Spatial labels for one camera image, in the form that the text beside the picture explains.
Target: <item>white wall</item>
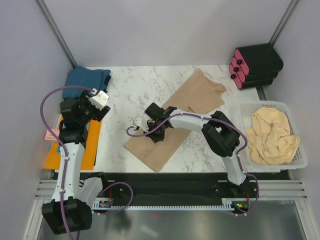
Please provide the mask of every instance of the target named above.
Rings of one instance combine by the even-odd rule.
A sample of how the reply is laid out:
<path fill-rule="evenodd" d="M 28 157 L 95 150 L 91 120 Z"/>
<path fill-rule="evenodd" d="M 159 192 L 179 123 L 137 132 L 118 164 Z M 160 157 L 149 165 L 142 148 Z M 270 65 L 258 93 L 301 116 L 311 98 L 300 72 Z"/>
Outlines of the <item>white wall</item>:
<path fill-rule="evenodd" d="M 78 64 L 229 64 L 269 42 L 290 0 L 44 0 Z"/>
<path fill-rule="evenodd" d="M 33 0 L 1 1 L 0 22 L 0 239 L 20 240 L 48 147 L 40 102 L 71 66 Z M 45 105 L 51 126 L 60 99 Z"/>
<path fill-rule="evenodd" d="M 268 99 L 288 104 L 305 148 L 308 166 L 292 174 L 302 179 L 320 226 L 320 1 L 302 0 L 275 49 L 284 67 L 270 87 Z"/>

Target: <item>marble tabletop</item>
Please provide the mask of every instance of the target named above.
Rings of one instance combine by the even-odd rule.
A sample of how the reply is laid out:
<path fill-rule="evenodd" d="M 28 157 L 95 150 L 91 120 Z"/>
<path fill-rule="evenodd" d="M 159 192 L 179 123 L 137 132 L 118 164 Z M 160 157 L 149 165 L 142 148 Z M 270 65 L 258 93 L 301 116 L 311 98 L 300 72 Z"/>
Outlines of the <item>marble tabletop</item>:
<path fill-rule="evenodd" d="M 207 78 L 225 86 L 226 92 L 221 96 L 224 105 L 216 110 L 224 112 L 235 126 L 238 123 L 233 115 L 233 108 L 237 103 L 259 100 L 255 88 L 241 91 L 237 89 L 230 79 L 227 65 L 88 68 L 109 69 L 112 75 L 107 89 L 111 110 L 102 122 L 93 172 L 153 173 L 153 170 L 125 149 L 124 144 L 130 138 L 126 129 L 132 125 L 135 118 L 145 115 L 145 109 L 152 102 L 159 106 L 165 103 L 196 69 L 201 69 Z M 240 157 L 248 172 L 266 172 L 263 168 L 251 166 L 251 160 L 248 161 L 245 154 Z M 191 132 L 160 172 L 225 171 L 222 159 L 211 151 L 202 134 Z"/>

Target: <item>blue cloth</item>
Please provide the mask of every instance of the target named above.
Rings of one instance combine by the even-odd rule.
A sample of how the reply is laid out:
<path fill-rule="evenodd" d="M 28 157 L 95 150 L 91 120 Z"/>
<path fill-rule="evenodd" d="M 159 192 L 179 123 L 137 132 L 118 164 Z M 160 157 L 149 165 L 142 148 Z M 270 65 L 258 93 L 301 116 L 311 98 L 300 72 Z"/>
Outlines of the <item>blue cloth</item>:
<path fill-rule="evenodd" d="M 71 70 L 66 81 L 66 86 L 83 86 L 97 90 L 106 90 L 110 81 L 110 70 L 90 70 L 83 66 L 76 66 L 74 70 Z M 62 92 L 63 99 L 79 98 L 82 89 L 65 89 Z"/>

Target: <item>reflective floor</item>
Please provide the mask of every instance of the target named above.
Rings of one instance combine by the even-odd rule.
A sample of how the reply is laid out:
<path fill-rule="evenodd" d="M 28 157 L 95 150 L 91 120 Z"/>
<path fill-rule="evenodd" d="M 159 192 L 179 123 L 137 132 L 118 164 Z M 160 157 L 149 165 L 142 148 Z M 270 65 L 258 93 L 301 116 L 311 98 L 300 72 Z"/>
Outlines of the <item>reflective floor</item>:
<path fill-rule="evenodd" d="M 69 240 L 44 222 L 39 240 Z M 248 216 L 222 211 L 137 211 L 93 217 L 80 240 L 306 240 L 296 205 L 258 202 Z"/>

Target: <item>plastic laundry basket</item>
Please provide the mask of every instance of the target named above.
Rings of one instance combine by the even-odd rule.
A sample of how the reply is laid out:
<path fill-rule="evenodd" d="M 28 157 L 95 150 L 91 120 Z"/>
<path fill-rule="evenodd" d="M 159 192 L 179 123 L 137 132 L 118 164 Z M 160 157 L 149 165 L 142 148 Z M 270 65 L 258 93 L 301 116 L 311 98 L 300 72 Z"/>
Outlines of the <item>plastic laundry basket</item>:
<path fill-rule="evenodd" d="M 238 106 L 238 111 L 239 111 L 239 115 L 240 115 L 238 121 L 239 121 L 239 127 L 241 128 L 241 130 L 243 132 L 245 132 L 245 129 L 252 128 L 252 114 L 255 113 L 258 109 L 260 109 L 262 107 L 275 108 L 275 109 L 283 112 L 289 121 L 290 134 L 300 136 L 288 106 L 285 103 L 279 102 L 279 101 L 246 101 L 246 102 L 241 102 Z M 251 165 L 253 165 L 255 167 L 259 167 L 259 168 L 279 169 L 279 170 L 303 169 L 308 165 L 308 160 L 306 157 L 305 150 L 302 146 L 301 139 L 300 139 L 298 149 L 293 157 L 293 160 L 289 164 L 281 164 L 281 165 L 258 164 L 258 163 L 255 163 L 251 160 L 249 148 L 246 147 L 244 150 L 245 150 L 246 157 L 249 160 L 248 162 Z"/>

